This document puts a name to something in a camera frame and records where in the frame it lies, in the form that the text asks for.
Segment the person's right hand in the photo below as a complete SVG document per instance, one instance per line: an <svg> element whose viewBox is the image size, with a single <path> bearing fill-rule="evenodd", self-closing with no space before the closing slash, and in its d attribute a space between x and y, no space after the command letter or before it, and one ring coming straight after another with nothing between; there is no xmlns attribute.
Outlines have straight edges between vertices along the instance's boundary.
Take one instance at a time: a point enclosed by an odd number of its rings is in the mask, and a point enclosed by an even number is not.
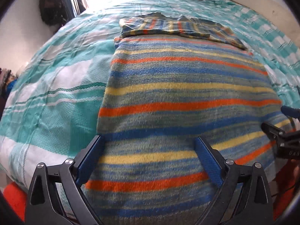
<svg viewBox="0 0 300 225"><path fill-rule="evenodd" d="M292 187L296 187L296 184L299 180L299 160L290 160L291 165L291 181L292 181Z"/></svg>

